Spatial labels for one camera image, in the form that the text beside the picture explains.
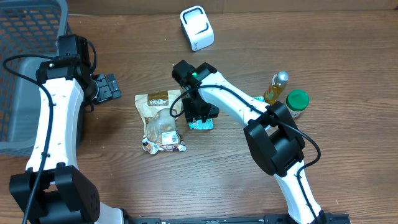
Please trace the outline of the teal white snack packet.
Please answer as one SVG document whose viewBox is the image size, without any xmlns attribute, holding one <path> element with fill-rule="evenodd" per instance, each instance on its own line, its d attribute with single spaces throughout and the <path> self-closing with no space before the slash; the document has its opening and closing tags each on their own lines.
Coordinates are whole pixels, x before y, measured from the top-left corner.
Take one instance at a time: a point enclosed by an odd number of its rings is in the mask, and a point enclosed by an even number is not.
<svg viewBox="0 0 398 224">
<path fill-rule="evenodd" d="M 210 130 L 214 128 L 213 120 L 208 118 L 205 122 L 200 120 L 194 120 L 189 122 L 188 126 L 191 130 Z"/>
</svg>

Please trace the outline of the beige brown paper pouch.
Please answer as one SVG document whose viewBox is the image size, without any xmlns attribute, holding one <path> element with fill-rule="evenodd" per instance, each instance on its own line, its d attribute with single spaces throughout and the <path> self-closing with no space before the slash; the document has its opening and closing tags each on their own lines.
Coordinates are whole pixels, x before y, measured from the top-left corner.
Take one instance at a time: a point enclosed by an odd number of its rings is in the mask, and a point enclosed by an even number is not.
<svg viewBox="0 0 398 224">
<path fill-rule="evenodd" d="M 176 118 L 170 115 L 181 112 L 181 100 L 172 103 L 181 94 L 180 90 L 167 90 L 135 96 L 135 106 L 144 124 L 144 136 L 150 141 L 160 141 L 160 135 L 169 131 L 177 131 Z"/>
</svg>

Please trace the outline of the brown patterned snack packet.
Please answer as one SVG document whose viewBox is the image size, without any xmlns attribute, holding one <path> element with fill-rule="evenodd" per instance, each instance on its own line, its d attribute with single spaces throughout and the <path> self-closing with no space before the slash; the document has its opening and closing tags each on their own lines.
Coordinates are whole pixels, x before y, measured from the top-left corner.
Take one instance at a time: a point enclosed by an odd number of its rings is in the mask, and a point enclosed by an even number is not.
<svg viewBox="0 0 398 224">
<path fill-rule="evenodd" d="M 177 131 L 169 131 L 160 135 L 160 141 L 150 141 L 148 137 L 142 140 L 142 148 L 149 154 L 157 154 L 159 151 L 186 151 L 186 145 Z"/>
</svg>

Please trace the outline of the green white tissue pack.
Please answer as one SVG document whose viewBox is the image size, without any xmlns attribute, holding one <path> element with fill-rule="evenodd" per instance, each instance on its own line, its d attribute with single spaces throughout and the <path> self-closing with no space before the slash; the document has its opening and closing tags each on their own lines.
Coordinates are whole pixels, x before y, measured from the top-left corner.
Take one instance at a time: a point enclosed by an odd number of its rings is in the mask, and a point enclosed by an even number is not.
<svg viewBox="0 0 398 224">
<path fill-rule="evenodd" d="M 255 96 L 254 99 L 257 101 L 265 102 L 265 99 L 263 96 Z"/>
</svg>

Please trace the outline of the clear bottle yellow liquid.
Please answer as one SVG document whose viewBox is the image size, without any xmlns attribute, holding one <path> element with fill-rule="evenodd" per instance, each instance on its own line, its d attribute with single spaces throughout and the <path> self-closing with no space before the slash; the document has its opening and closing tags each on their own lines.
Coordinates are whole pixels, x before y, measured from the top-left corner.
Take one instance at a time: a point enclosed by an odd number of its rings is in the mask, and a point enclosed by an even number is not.
<svg viewBox="0 0 398 224">
<path fill-rule="evenodd" d="M 289 80 L 289 74 L 285 71 L 276 73 L 271 80 L 271 84 L 268 89 L 264 92 L 264 101 L 269 105 L 273 105 L 280 94 L 284 91 Z"/>
</svg>

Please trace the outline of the green lid white jar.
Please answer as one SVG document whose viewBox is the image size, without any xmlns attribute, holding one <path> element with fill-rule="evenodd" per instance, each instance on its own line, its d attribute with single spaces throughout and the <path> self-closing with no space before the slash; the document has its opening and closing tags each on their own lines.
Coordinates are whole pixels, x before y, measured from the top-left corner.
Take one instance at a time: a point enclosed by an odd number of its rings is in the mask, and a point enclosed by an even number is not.
<svg viewBox="0 0 398 224">
<path fill-rule="evenodd" d="M 310 97 L 307 92 L 303 90 L 293 90 L 285 99 L 285 105 L 293 118 L 300 116 L 300 114 L 307 109 L 309 104 Z"/>
</svg>

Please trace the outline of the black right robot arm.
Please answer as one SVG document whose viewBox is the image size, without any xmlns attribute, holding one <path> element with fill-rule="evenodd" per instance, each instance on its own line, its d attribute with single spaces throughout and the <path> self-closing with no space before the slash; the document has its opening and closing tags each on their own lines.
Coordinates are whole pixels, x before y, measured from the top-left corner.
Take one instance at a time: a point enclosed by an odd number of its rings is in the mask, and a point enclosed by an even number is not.
<svg viewBox="0 0 398 224">
<path fill-rule="evenodd" d="M 305 175 L 305 169 L 320 157 L 306 163 L 303 154 L 306 142 L 316 151 L 320 148 L 299 131 L 283 103 L 270 105 L 247 95 L 208 63 L 194 67 L 182 60 L 173 67 L 172 77 L 194 105 L 215 106 L 243 127 L 254 162 L 277 180 L 292 221 L 322 222 L 324 212 L 314 199 Z"/>
</svg>

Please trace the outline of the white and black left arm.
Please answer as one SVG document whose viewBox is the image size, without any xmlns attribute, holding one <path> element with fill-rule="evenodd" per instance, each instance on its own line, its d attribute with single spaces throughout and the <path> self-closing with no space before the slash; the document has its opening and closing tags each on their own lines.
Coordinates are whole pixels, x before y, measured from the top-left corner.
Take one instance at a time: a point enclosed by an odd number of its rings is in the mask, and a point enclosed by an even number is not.
<svg viewBox="0 0 398 224">
<path fill-rule="evenodd" d="M 115 76 L 94 75 L 95 67 L 77 54 L 42 60 L 35 79 L 24 77 L 40 91 L 34 148 L 25 172 L 12 175 L 9 183 L 23 223 L 127 223 L 123 209 L 101 202 L 76 159 L 85 105 L 120 98 Z"/>
</svg>

